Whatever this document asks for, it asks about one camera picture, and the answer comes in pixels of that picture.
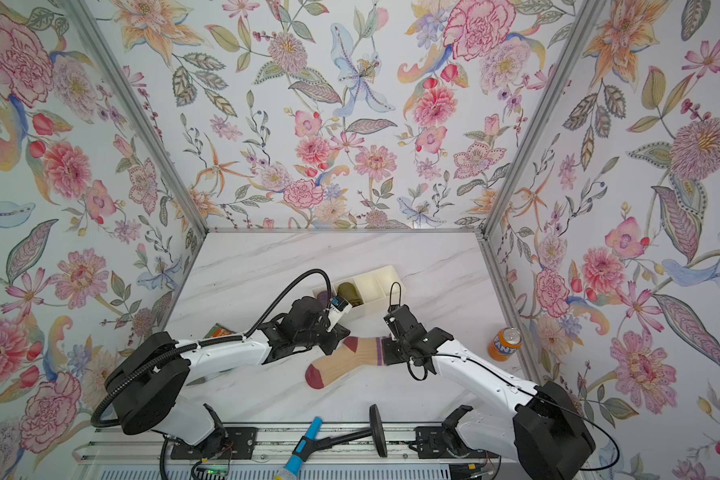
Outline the rolled green sock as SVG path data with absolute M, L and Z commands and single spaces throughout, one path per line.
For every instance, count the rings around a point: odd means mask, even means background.
M 357 307 L 363 304 L 363 299 L 357 290 L 357 287 L 352 282 L 342 282 L 337 287 L 337 294 L 345 299 L 353 307 Z

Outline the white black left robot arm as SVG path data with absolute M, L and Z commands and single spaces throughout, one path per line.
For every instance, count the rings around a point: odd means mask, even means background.
M 344 297 L 304 296 L 286 313 L 268 307 L 242 334 L 196 341 L 175 340 L 165 331 L 148 337 L 105 380 L 105 396 L 90 422 L 97 429 L 118 427 L 126 435 L 157 432 L 204 458 L 217 458 L 233 441 L 207 403 L 183 397 L 199 379 L 248 366 L 268 365 L 319 348 L 330 355 L 348 337 L 341 318 L 352 308 Z

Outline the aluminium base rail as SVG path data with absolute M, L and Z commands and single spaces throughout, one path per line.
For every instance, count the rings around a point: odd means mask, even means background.
M 261 423 L 251 442 L 249 459 L 213 460 L 204 465 L 227 479 L 272 479 L 290 458 L 306 423 Z M 388 456 L 381 458 L 369 439 L 352 441 L 313 454 L 301 468 L 303 479 L 455 479 L 482 473 L 486 479 L 525 479 L 520 465 L 508 459 L 420 459 L 409 444 L 414 423 L 383 424 Z M 73 454 L 74 479 L 158 479 L 163 438 L 150 433 L 128 437 L 97 431 L 93 440 Z

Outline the beige pink purple striped sock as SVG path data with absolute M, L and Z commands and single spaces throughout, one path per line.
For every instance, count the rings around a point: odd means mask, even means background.
M 305 371 L 305 381 L 321 390 L 344 375 L 364 366 L 384 366 L 383 337 L 349 336 L 331 354 L 313 361 Z

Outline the cream divided organizer tray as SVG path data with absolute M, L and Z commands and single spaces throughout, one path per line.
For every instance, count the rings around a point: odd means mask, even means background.
M 366 317 L 383 316 L 390 302 L 401 303 L 406 293 L 406 287 L 392 265 L 333 281 L 331 292 L 338 294 L 338 289 L 343 284 L 351 285 L 355 296 L 360 300 L 358 306 L 352 306 L 341 318 L 340 324 L 343 326 L 349 326 L 352 322 Z

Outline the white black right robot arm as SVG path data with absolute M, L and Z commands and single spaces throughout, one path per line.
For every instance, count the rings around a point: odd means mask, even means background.
M 421 367 L 487 406 L 485 412 L 467 412 L 455 421 L 457 437 L 469 449 L 514 460 L 532 479 L 573 479 L 619 462 L 621 451 L 616 449 L 605 465 L 588 465 L 596 450 L 589 430 L 595 423 L 578 412 L 559 384 L 538 385 L 500 369 L 450 333 L 428 330 L 406 305 L 390 306 L 384 321 L 391 332 L 383 344 L 385 362 Z

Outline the aluminium corner post right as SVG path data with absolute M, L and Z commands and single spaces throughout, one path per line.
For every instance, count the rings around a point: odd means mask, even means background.
M 558 58 L 556 72 L 551 76 L 536 110 L 530 117 L 527 133 L 520 142 L 517 155 L 509 165 L 494 206 L 482 227 L 481 237 L 483 240 L 488 240 L 491 234 L 500 227 L 502 215 L 512 197 L 515 185 L 536 144 L 545 132 L 546 125 L 562 97 L 562 92 L 584 48 L 584 43 L 593 31 L 602 9 L 603 5 L 599 1 L 583 1 L 581 3 L 579 14 L 572 23 L 571 33 Z

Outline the blue handled black tool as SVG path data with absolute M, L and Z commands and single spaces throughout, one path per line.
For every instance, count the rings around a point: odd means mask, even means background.
M 353 441 L 371 438 L 376 452 L 380 458 L 388 457 L 387 442 L 384 434 L 383 422 L 377 404 L 369 407 L 369 426 L 347 434 L 317 438 L 323 420 L 315 417 L 307 432 L 297 442 L 286 464 L 274 475 L 275 480 L 296 480 L 299 477 L 303 464 L 315 452 L 332 449 L 335 446 L 349 444 Z

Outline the green packet on table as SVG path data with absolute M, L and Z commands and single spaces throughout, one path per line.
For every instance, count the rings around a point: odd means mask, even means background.
M 231 331 L 224 326 L 216 323 L 204 336 L 204 339 L 211 339 L 211 338 L 217 338 L 217 337 L 223 337 L 228 335 L 233 335 L 234 331 Z

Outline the aluminium corner post left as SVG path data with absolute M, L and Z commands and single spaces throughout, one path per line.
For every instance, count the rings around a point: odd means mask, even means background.
M 175 200 L 182 209 L 185 220 L 204 241 L 209 233 L 207 223 L 202 219 L 189 190 L 181 181 L 168 151 L 143 111 L 138 95 L 130 86 L 87 5 L 84 1 L 62 1 L 61 8 L 77 29 L 84 45 L 91 51 L 90 55 L 100 67 L 103 78 L 121 101 L 130 124 L 145 143 L 167 186 L 175 194 Z

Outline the aluminium corner post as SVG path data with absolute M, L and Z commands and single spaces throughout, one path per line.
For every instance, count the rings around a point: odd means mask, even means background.
M 209 233 L 207 223 L 202 219 L 189 190 L 181 181 L 168 151 L 143 111 L 138 95 L 130 86 L 87 5 L 84 1 L 62 1 L 61 8 L 77 29 L 84 45 L 91 51 L 90 55 L 100 67 L 103 78 L 121 101 L 130 124 L 145 143 L 167 186 L 175 194 L 175 200 L 182 209 L 185 220 L 204 241 Z
M 584 48 L 584 43 L 593 31 L 602 9 L 603 5 L 599 1 L 583 1 L 581 3 L 579 14 L 572 23 L 571 33 L 558 58 L 556 72 L 551 76 L 536 110 L 530 117 L 527 133 L 520 142 L 517 155 L 509 165 L 494 206 L 482 227 L 481 237 L 483 240 L 488 240 L 491 234 L 500 227 L 502 215 L 512 197 L 515 185 L 536 144 L 545 132 L 546 125 L 562 97 L 562 92 Z

